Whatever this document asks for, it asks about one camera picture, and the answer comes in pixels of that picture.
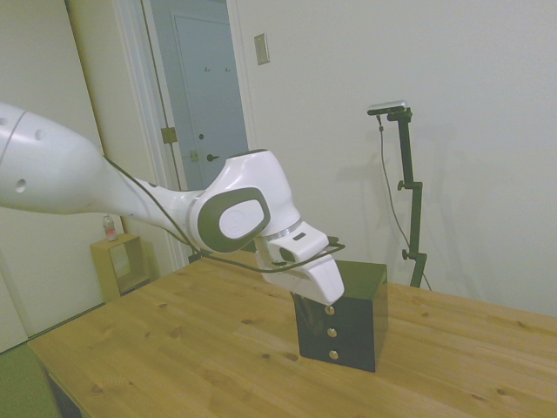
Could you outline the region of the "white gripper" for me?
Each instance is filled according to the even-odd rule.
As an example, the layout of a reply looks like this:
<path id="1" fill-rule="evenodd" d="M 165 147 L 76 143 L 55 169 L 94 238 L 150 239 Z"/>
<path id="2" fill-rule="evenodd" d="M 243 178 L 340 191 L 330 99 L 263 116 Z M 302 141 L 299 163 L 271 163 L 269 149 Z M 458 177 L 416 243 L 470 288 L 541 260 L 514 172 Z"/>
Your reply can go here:
<path id="1" fill-rule="evenodd" d="M 318 303 L 332 305 L 345 291 L 339 268 L 332 256 L 282 273 L 262 273 L 262 276 L 267 282 L 297 294 L 297 322 L 308 328 L 320 328 L 322 325 Z"/>

